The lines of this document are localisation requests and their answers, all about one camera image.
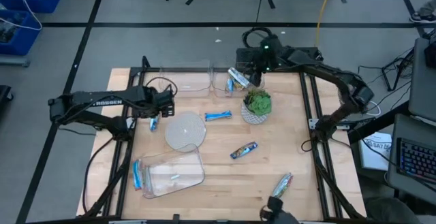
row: metal bracket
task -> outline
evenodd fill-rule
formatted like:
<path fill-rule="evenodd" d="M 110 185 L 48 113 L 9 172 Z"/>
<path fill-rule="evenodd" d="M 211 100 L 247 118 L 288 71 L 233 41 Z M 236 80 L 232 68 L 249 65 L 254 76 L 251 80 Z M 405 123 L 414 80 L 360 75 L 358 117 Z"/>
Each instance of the metal bracket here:
<path fill-rule="evenodd" d="M 310 118 L 309 119 L 309 128 L 310 129 L 315 129 L 316 123 L 318 123 L 318 119 L 317 118 Z M 349 125 L 345 124 L 346 122 L 340 122 L 336 128 L 339 130 L 349 130 Z"/>

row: clear plastic container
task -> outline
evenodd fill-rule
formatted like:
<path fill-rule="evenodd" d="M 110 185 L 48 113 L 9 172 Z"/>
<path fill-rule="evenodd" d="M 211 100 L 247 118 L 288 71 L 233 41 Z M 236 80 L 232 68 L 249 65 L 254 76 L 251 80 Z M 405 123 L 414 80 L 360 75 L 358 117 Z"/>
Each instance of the clear plastic container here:
<path fill-rule="evenodd" d="M 189 144 L 179 150 L 139 158 L 134 162 L 134 177 L 137 176 L 135 180 L 140 182 L 142 194 L 148 199 L 198 185 L 204 180 L 198 147 Z"/>
<path fill-rule="evenodd" d="M 210 62 L 200 61 L 184 65 L 187 72 L 174 71 L 174 68 L 171 67 L 161 67 L 159 76 L 167 78 L 177 85 L 176 97 L 207 97 L 212 83 Z M 159 88 L 162 90 L 169 84 L 167 80 L 159 80 Z"/>

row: wooden table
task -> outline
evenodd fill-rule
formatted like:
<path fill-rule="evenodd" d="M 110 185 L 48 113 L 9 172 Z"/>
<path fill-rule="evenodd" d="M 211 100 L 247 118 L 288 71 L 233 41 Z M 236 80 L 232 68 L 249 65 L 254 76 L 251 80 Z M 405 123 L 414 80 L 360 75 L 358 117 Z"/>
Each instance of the wooden table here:
<path fill-rule="evenodd" d="M 147 73 L 145 82 L 158 75 Z M 173 74 L 173 78 L 178 86 L 182 86 L 179 82 L 186 82 L 182 80 L 192 82 L 196 78 L 200 79 L 199 75 L 180 73 Z M 113 69 L 108 90 L 125 89 L 128 76 L 129 69 Z M 256 221 L 259 220 L 260 208 L 267 203 L 268 196 L 278 181 L 285 173 L 291 172 L 294 179 L 282 197 L 283 209 L 299 220 L 322 220 L 312 155 L 300 149 L 302 142 L 309 139 L 309 133 L 299 76 L 275 73 L 266 74 L 264 77 L 265 88 L 271 94 L 273 105 L 268 120 L 261 125 L 249 125 L 243 120 L 240 115 L 242 98 L 218 97 L 214 94 L 213 87 L 207 97 L 175 99 L 176 115 L 183 111 L 192 111 L 204 119 L 205 112 L 231 110 L 233 117 L 229 120 L 205 122 L 206 138 L 199 150 L 206 178 L 197 186 L 155 199 L 146 199 L 142 197 L 141 191 L 134 189 L 130 166 L 123 219 L 171 219 L 173 214 L 180 214 L 181 219 Z M 153 81 L 151 85 L 159 87 L 159 81 Z M 320 79 L 317 79 L 317 86 L 323 113 L 330 114 L 339 107 L 337 89 L 335 85 Z M 314 108 L 310 85 L 308 93 Z M 102 114 L 116 116 L 121 114 L 121 110 L 122 106 L 105 107 Z M 164 137 L 166 125 L 171 119 L 161 119 L 156 132 L 150 132 L 148 119 L 138 121 L 132 162 L 141 156 L 152 156 L 171 150 Z M 98 132 L 93 152 L 110 137 L 107 131 Z M 337 131 L 333 138 L 349 143 L 344 131 Z M 259 144 L 253 152 L 237 160 L 229 157 L 232 151 L 252 141 Z M 114 147 L 115 143 L 112 143 L 101 151 L 91 166 L 87 188 L 88 208 L 108 183 Z M 330 141 L 330 152 L 340 190 L 360 214 L 366 215 L 351 150 Z M 114 214 L 118 194 L 116 189 L 113 193 L 111 214 Z M 334 210 L 328 187 L 326 194 L 330 215 L 333 217 Z M 83 210 L 79 204 L 78 214 L 81 213 Z"/>

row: cable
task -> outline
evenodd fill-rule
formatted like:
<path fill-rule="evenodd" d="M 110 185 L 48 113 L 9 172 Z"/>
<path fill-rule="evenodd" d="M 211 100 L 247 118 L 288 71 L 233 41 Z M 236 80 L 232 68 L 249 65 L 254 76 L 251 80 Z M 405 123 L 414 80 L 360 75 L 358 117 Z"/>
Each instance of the cable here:
<path fill-rule="evenodd" d="M 369 102 L 374 104 L 374 108 L 377 108 L 379 110 L 379 112 L 377 114 L 370 114 L 370 113 L 367 112 L 367 115 L 370 115 L 370 116 L 379 116 L 380 114 L 382 114 L 382 109 L 374 101 L 369 101 Z"/>
<path fill-rule="evenodd" d="M 84 171 L 84 182 L 83 182 L 83 191 L 82 191 L 82 207 L 83 207 L 83 211 L 86 213 L 88 212 L 87 210 L 87 205 L 86 205 L 86 193 L 87 193 L 87 182 L 88 182 L 88 171 L 89 168 L 91 166 L 91 163 L 93 162 L 95 156 L 101 151 L 103 150 L 103 148 L 105 148 L 107 145 L 109 145 L 109 143 L 113 140 L 114 138 L 110 138 L 105 144 L 103 144 L 103 146 L 101 146 L 100 148 L 98 148 L 98 150 L 95 151 L 95 153 L 93 154 L 93 156 L 89 159 L 88 165 L 86 170 Z"/>
<path fill-rule="evenodd" d="M 334 139 L 334 138 L 331 138 L 331 140 L 333 140 L 333 141 L 335 141 L 335 142 L 338 142 L 338 143 L 340 143 L 340 144 L 343 144 L 343 145 L 345 145 L 345 146 L 347 146 L 348 148 L 351 148 L 351 146 L 349 145 L 349 144 L 347 144 L 347 143 L 345 143 L 345 142 L 341 142 L 340 140 L 336 140 L 336 139 Z M 307 152 L 310 152 L 310 151 L 312 151 L 312 148 L 310 148 L 310 149 L 304 149 L 304 145 L 307 143 L 307 142 L 310 142 L 311 141 L 311 139 L 309 139 L 309 140 L 305 140 L 304 142 L 302 142 L 302 144 L 301 144 L 301 150 L 303 151 L 303 152 L 305 152 L 305 153 L 307 153 Z"/>
<path fill-rule="evenodd" d="M 99 102 L 99 101 L 101 101 L 101 100 L 103 100 L 103 99 L 106 99 L 106 98 L 108 98 L 108 97 L 111 97 L 111 95 L 107 95 L 107 96 L 105 96 L 105 97 L 102 97 L 102 98 L 100 98 L 100 99 L 97 99 L 97 100 L 91 102 L 90 104 L 88 104 L 87 106 L 85 106 L 83 109 L 79 110 L 78 112 L 76 112 L 75 114 L 73 114 L 72 116 L 70 116 L 68 120 L 71 120 L 71 119 L 74 118 L 75 116 L 79 115 L 81 112 L 83 112 L 83 111 L 85 111 L 86 109 L 90 108 L 90 107 L 91 107 L 92 105 L 94 105 L 95 103 L 97 103 L 97 102 Z M 75 106 L 70 107 L 70 108 L 67 110 L 67 112 L 65 112 L 65 114 L 64 114 L 63 116 L 61 116 L 61 117 L 59 117 L 59 118 L 56 118 L 56 122 L 59 121 L 59 120 L 64 119 L 64 118 L 69 114 L 69 112 L 71 112 L 71 111 L 72 111 L 74 108 L 76 108 L 77 106 L 79 106 L 79 105 L 75 105 Z"/>
<path fill-rule="evenodd" d="M 245 46 L 246 48 L 253 48 L 253 47 L 251 47 L 251 46 L 247 43 L 247 38 L 248 38 L 248 36 L 249 36 L 251 33 L 253 33 L 254 31 L 263 31 L 263 32 L 265 32 L 266 34 L 268 34 L 268 36 L 273 35 L 273 32 L 271 32 L 271 30 L 268 29 L 268 28 L 266 28 L 266 27 L 253 27 L 253 28 L 251 28 L 250 30 L 248 30 L 248 31 L 246 31 L 246 32 L 244 32 L 244 33 L 242 34 L 243 44 L 244 44 L 244 46 Z"/>
<path fill-rule="evenodd" d="M 305 149 L 303 148 L 303 146 L 304 146 L 307 142 L 310 142 L 310 141 L 311 141 L 311 139 L 308 139 L 308 140 L 305 140 L 304 142 L 302 142 L 302 144 L 301 144 L 301 150 L 302 150 L 303 152 L 307 153 L 307 152 L 312 151 L 312 148 L 310 148 L 309 150 L 305 150 Z"/>
<path fill-rule="evenodd" d="M 21 28 L 24 28 L 24 29 L 32 29 L 32 30 L 35 30 L 35 31 L 40 31 L 40 30 L 42 29 L 42 24 L 41 24 L 40 20 L 38 20 L 38 18 L 36 18 L 35 14 L 32 12 L 32 10 L 30 9 L 29 5 L 27 4 L 27 1 L 26 1 L 26 0 L 22 0 L 22 1 L 25 3 L 25 5 L 26 5 L 27 9 L 29 10 L 30 14 L 32 14 L 32 16 L 34 17 L 34 19 L 35 19 L 35 20 L 38 22 L 38 24 L 40 25 L 40 27 L 39 27 L 38 29 L 33 28 L 33 27 L 26 27 L 26 26 L 18 25 L 18 24 L 15 24 L 15 23 L 13 23 L 13 22 L 7 21 L 7 20 L 5 20 L 5 19 L 3 19 L 3 18 L 0 18 L 0 20 L 2 20 L 3 22 L 9 23 L 9 24 L 11 24 L 11 25 L 14 25 L 15 27 L 21 27 Z"/>
<path fill-rule="evenodd" d="M 321 26 L 321 19 L 322 19 L 322 14 L 324 13 L 324 8 L 326 7 L 327 4 L 327 0 L 324 0 L 322 7 L 321 7 L 321 11 L 320 11 L 320 16 L 318 17 L 318 24 L 316 26 L 316 40 L 315 40 L 315 47 L 318 47 L 318 43 L 320 42 L 320 26 Z"/>
<path fill-rule="evenodd" d="M 58 129 L 63 130 L 63 131 L 69 131 L 69 132 L 72 132 L 72 133 L 76 133 L 78 135 L 94 135 L 95 136 L 94 133 L 82 133 L 82 132 L 77 132 L 77 131 L 75 131 L 73 129 L 68 129 L 68 128 L 58 128 Z"/>
<path fill-rule="evenodd" d="M 410 84 L 410 82 L 411 82 L 411 81 L 409 81 L 409 82 L 403 84 L 400 88 L 396 89 L 395 91 L 389 93 L 387 96 L 383 97 L 383 99 L 381 99 L 381 101 L 379 101 L 379 103 L 377 103 L 377 106 L 379 106 L 380 103 L 383 102 L 386 98 L 388 98 L 391 94 L 393 94 L 393 93 L 399 91 L 399 90 L 400 90 L 401 88 L 403 88 L 404 86 Z M 375 107 L 373 107 L 373 108 L 371 108 L 371 109 L 368 109 L 368 110 L 366 110 L 366 111 L 364 111 L 364 112 L 369 112 L 369 111 L 371 111 L 372 109 L 376 108 L 377 106 L 375 106 Z"/>
<path fill-rule="evenodd" d="M 414 180 L 416 180 L 417 182 L 419 182 L 421 185 L 425 186 L 426 188 L 432 190 L 433 192 L 436 193 L 436 189 L 433 188 L 432 186 L 430 186 L 429 184 L 427 184 L 426 182 L 422 181 L 421 179 L 412 176 L 410 174 L 408 174 L 405 170 L 401 169 L 399 166 L 397 166 L 394 162 L 392 162 L 391 160 L 389 160 L 387 157 L 385 157 L 383 154 L 381 154 L 380 152 L 374 150 L 373 148 L 371 148 L 367 142 L 365 141 L 366 139 L 364 139 L 362 137 L 362 135 L 360 135 L 359 131 L 357 129 L 354 130 L 360 137 L 360 139 L 362 140 L 363 144 L 365 144 L 365 146 L 367 146 L 367 148 L 371 151 L 373 151 L 374 153 L 378 154 L 380 157 L 382 157 L 383 159 L 385 159 L 388 163 L 390 163 L 392 166 L 394 166 L 397 170 L 399 170 L 401 173 L 404 173 L 407 177 L 410 177 Z"/>
<path fill-rule="evenodd" d="M 258 15 L 256 16 L 256 23 L 258 23 L 259 20 L 259 12 L 260 12 L 260 6 L 262 4 L 262 0 L 259 0 L 259 6 L 258 6 Z"/>
<path fill-rule="evenodd" d="M 400 102 L 400 100 L 401 100 L 401 99 L 402 99 L 402 98 L 407 94 L 407 92 L 409 92 L 410 87 L 411 87 L 411 86 L 409 86 L 409 88 L 407 88 L 406 92 L 404 92 L 403 95 L 401 95 L 400 99 L 398 99 L 398 101 L 396 101 L 396 102 L 394 103 L 394 105 L 392 105 L 392 106 L 390 107 L 390 110 L 394 109 L 395 105 L 396 105 L 398 102 Z"/>
<path fill-rule="evenodd" d="M 345 142 L 341 142 L 340 140 L 336 140 L 336 139 L 334 139 L 334 138 L 330 138 L 330 139 L 333 140 L 333 141 L 335 141 L 335 142 L 338 142 L 338 143 L 340 143 L 340 144 L 342 144 L 342 145 L 345 145 L 345 146 L 347 146 L 348 148 L 351 149 L 351 146 L 350 146 L 349 144 L 345 143 Z"/>
<path fill-rule="evenodd" d="M 399 54 L 397 57 L 395 57 L 394 60 L 400 58 L 400 56 L 404 55 L 407 51 L 411 50 L 412 48 L 409 48 L 409 49 L 405 50 L 404 52 L 402 52 L 401 54 Z M 367 66 L 360 65 L 360 66 L 358 67 L 357 74 L 360 73 L 360 68 L 382 69 L 382 67 L 367 67 Z M 395 65 L 394 65 L 394 69 L 388 69 L 388 68 L 386 68 L 386 69 L 387 69 L 388 71 L 387 71 L 385 74 L 389 73 L 390 71 L 397 70 L 397 68 L 396 68 Z M 372 83 L 374 83 L 377 79 L 379 79 L 379 78 L 382 77 L 382 76 L 383 76 L 383 74 L 378 75 L 378 76 L 377 76 L 376 78 L 374 78 L 372 81 L 368 82 L 367 85 L 368 85 L 368 84 L 372 84 Z"/>
<path fill-rule="evenodd" d="M 154 78 L 150 79 L 150 80 L 145 84 L 145 87 L 148 87 L 149 84 L 151 83 L 151 81 L 156 80 L 156 79 L 167 80 L 167 81 L 170 82 L 172 85 L 174 85 L 174 87 L 176 88 L 176 91 L 174 92 L 173 96 L 176 96 L 176 95 L 177 95 L 177 92 L 178 92 L 177 85 L 176 85 L 173 81 L 171 81 L 170 79 L 168 79 L 168 78 L 164 78 L 164 77 L 154 77 Z"/>

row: black cable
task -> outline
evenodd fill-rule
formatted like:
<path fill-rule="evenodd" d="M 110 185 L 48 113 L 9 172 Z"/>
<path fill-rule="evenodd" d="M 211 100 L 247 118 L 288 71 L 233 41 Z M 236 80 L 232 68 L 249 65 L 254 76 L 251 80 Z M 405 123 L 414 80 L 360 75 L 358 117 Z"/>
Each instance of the black cable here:
<path fill-rule="evenodd" d="M 89 168 L 91 166 L 91 163 L 93 162 L 95 156 L 101 151 L 103 150 L 103 148 L 105 148 L 107 145 L 109 145 L 109 143 L 113 140 L 114 138 L 110 138 L 105 144 L 103 144 L 103 146 L 101 146 L 100 148 L 98 148 L 98 150 L 95 151 L 95 153 L 93 154 L 93 156 L 89 159 L 88 165 L 86 170 L 84 171 L 84 182 L 83 182 L 83 191 L 82 191 L 82 207 L 83 207 L 83 211 L 86 213 L 88 212 L 87 210 L 87 205 L 86 205 L 86 193 L 87 193 L 87 182 L 88 182 L 88 171 Z"/>
<path fill-rule="evenodd" d="M 388 74 L 390 71 L 394 71 L 395 69 L 389 69 L 387 72 L 386 72 L 386 74 Z M 372 84 L 372 83 L 374 83 L 377 79 L 379 79 L 380 77 L 382 77 L 383 76 L 383 74 L 380 74 L 380 75 L 378 75 L 376 78 L 374 78 L 372 81 L 370 81 L 370 82 L 368 82 L 367 83 L 367 85 L 368 84 Z"/>
<path fill-rule="evenodd" d="M 333 140 L 333 141 L 335 141 L 335 142 L 338 142 L 338 143 L 340 143 L 340 144 L 342 144 L 342 145 L 344 145 L 344 146 L 347 146 L 348 148 L 351 149 L 351 146 L 350 146 L 349 144 L 345 143 L 345 142 L 341 142 L 340 140 L 336 140 L 336 139 L 334 139 L 334 138 L 330 138 L 330 139 Z"/>
<path fill-rule="evenodd" d="M 259 12 L 260 12 L 260 6 L 262 4 L 262 0 L 259 0 L 259 6 L 258 6 L 258 15 L 256 16 L 256 23 L 258 23 L 259 20 Z"/>
<path fill-rule="evenodd" d="M 173 81 L 171 81 L 170 79 L 165 78 L 165 77 L 154 77 L 154 78 L 150 79 L 150 80 L 145 84 L 145 87 L 147 87 L 147 86 L 151 83 L 151 81 L 154 81 L 154 80 L 156 80 L 156 79 L 167 80 L 167 81 L 170 82 L 172 85 L 174 85 L 176 91 L 174 92 L 173 96 L 176 96 L 176 95 L 177 95 L 177 92 L 178 92 L 177 85 L 176 85 Z"/>
<path fill-rule="evenodd" d="M 266 221 L 264 221 L 264 219 L 262 218 L 262 211 L 265 209 L 265 207 L 266 207 L 266 205 L 262 206 L 262 207 L 260 208 L 260 211 L 259 211 L 259 218 L 260 218 L 260 221 L 261 221 L 262 223 L 266 223 Z"/>
<path fill-rule="evenodd" d="M 335 141 L 335 142 L 338 142 L 338 143 L 340 143 L 340 144 L 343 144 L 343 145 L 347 146 L 348 148 L 351 148 L 351 146 L 350 146 L 349 144 L 346 144 L 345 142 L 341 142 L 340 140 L 336 140 L 336 139 L 334 139 L 334 138 L 331 138 L 331 140 L 333 140 L 333 141 Z M 310 139 L 309 139 L 309 140 L 305 140 L 305 141 L 302 142 L 302 144 L 301 144 L 301 150 L 302 150 L 303 152 L 305 152 L 305 153 L 312 151 L 312 148 L 310 148 L 310 149 L 308 149 L 308 150 L 304 149 L 304 145 L 305 145 L 307 142 L 310 142 Z"/>
<path fill-rule="evenodd" d="M 405 170 L 401 169 L 401 168 L 400 168 L 396 163 L 392 162 L 390 159 L 388 159 L 387 157 L 385 157 L 383 154 L 381 154 L 380 152 L 378 152 L 378 151 L 374 150 L 373 148 L 371 148 L 371 147 L 367 144 L 366 139 L 364 139 L 364 138 L 362 137 L 362 135 L 360 135 L 360 133 L 359 133 L 359 131 L 358 131 L 357 129 L 355 129 L 354 131 L 359 135 L 359 137 L 360 137 L 360 139 L 362 140 L 363 144 L 365 144 L 365 146 L 367 146 L 367 148 L 368 148 L 369 150 L 371 150 L 371 151 L 373 151 L 374 153 L 378 154 L 380 157 L 382 157 L 382 158 L 385 159 L 388 163 L 390 163 L 392 166 L 394 166 L 398 171 L 400 171 L 401 173 L 404 173 L 404 175 L 406 175 L 407 177 L 410 177 L 410 178 L 416 180 L 416 181 L 419 182 L 421 185 L 425 186 L 426 188 L 428 188 L 428 189 L 430 189 L 430 190 L 432 190 L 433 192 L 436 193 L 436 189 L 433 188 L 431 185 L 427 184 L 426 182 L 424 182 L 423 180 L 421 180 L 421 179 L 419 179 L 419 178 L 417 178 L 417 177 L 415 177 L 415 176 L 412 176 L 412 175 L 408 174 Z"/>
<path fill-rule="evenodd" d="M 307 142 L 310 142 L 310 141 L 311 141 L 311 140 L 308 139 L 308 140 L 305 140 L 304 142 L 302 142 L 302 144 L 301 144 L 301 150 L 302 150 L 303 152 L 307 153 L 307 152 L 312 151 L 312 148 L 310 148 L 309 150 L 305 150 L 305 149 L 303 148 L 303 146 L 304 146 Z"/>
<path fill-rule="evenodd" d="M 263 31 L 266 34 L 268 34 L 268 36 L 273 35 L 273 32 L 271 32 L 271 30 L 266 28 L 266 27 L 253 27 L 252 29 L 250 29 L 242 34 L 243 44 L 246 48 L 253 48 L 247 43 L 247 38 L 254 31 Z"/>
<path fill-rule="evenodd" d="M 396 102 L 394 103 L 394 105 L 392 105 L 392 106 L 390 107 L 390 110 L 394 109 L 395 105 L 396 105 L 398 102 L 400 102 L 400 100 L 401 100 L 401 99 L 402 99 L 402 98 L 407 94 L 407 92 L 409 92 L 410 87 L 411 87 L 411 85 L 409 86 L 409 88 L 407 88 L 406 92 L 404 92 L 403 95 L 401 95 L 400 99 L 398 99 L 398 101 L 396 101 Z"/>
<path fill-rule="evenodd" d="M 368 66 L 364 66 L 364 65 L 359 65 L 358 66 L 358 68 L 357 68 L 357 74 L 359 74 L 360 73 L 360 68 L 367 68 L 367 69 L 378 69 L 378 70 L 381 70 L 382 68 L 381 67 L 368 67 Z"/>
<path fill-rule="evenodd" d="M 95 136 L 94 133 L 82 133 L 82 132 L 78 132 L 78 131 L 75 131 L 73 129 L 68 129 L 68 128 L 58 128 L 58 129 L 59 130 L 63 130 L 63 131 L 69 131 L 69 132 L 72 132 L 72 133 L 76 133 L 78 135 L 94 135 Z"/>
<path fill-rule="evenodd" d="M 374 109 L 374 108 L 376 108 L 377 106 L 379 106 L 380 105 L 380 103 L 382 102 L 382 101 L 384 101 L 386 98 L 388 98 L 391 94 L 393 94 L 393 93 L 395 93 L 395 92 L 397 92 L 397 91 L 399 91 L 401 88 L 403 88 L 404 86 L 406 86 L 406 85 L 408 85 L 408 84 L 410 84 L 410 82 L 411 81 L 409 81 L 409 82 L 407 82 L 407 83 L 405 83 L 405 84 L 403 84 L 400 88 L 398 88 L 398 89 L 396 89 L 395 91 L 393 91 L 393 92 L 391 92 L 391 93 L 389 93 L 387 96 L 385 96 L 385 97 L 383 97 L 383 99 L 381 99 L 381 101 L 379 101 L 379 103 L 377 103 L 377 105 L 376 106 L 374 106 L 373 108 L 371 108 L 371 109 L 368 109 L 368 110 L 366 110 L 366 111 L 364 111 L 364 113 L 366 113 L 366 112 L 369 112 L 369 111 L 371 111 L 372 109 Z"/>

